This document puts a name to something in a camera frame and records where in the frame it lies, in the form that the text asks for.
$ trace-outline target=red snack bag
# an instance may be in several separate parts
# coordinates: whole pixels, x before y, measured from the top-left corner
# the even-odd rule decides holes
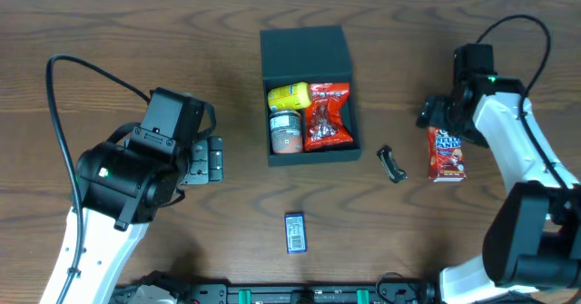
[[[434,181],[462,181],[464,154],[461,139],[449,136],[447,131],[428,127],[429,178]]]
[[[313,83],[312,104],[305,109],[305,151],[353,142],[341,120],[341,107],[349,96],[349,83]]]

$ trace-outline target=box lid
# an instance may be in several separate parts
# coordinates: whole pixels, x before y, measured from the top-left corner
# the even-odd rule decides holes
[[[262,78],[350,74],[341,26],[261,31]]]

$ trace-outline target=white label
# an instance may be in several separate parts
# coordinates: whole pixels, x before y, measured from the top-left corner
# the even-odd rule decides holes
[[[290,216],[285,219],[287,225],[287,250],[288,252],[305,251],[305,229],[301,216]]]
[[[271,119],[271,129],[286,127],[289,125],[289,116],[282,115]]]

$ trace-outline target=small black object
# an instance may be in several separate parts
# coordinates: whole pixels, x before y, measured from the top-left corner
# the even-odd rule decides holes
[[[408,178],[406,172],[401,170],[396,161],[393,159],[393,153],[390,147],[388,147],[387,145],[382,147],[378,151],[378,156],[379,159],[381,160],[381,163],[383,163],[383,167],[385,168],[385,171],[388,173],[389,179],[391,181],[393,181],[394,183],[398,183]]]

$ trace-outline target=barcode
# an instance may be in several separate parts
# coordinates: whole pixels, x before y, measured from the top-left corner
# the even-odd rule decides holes
[[[290,246],[293,250],[302,250],[302,237],[300,235],[290,236]]]

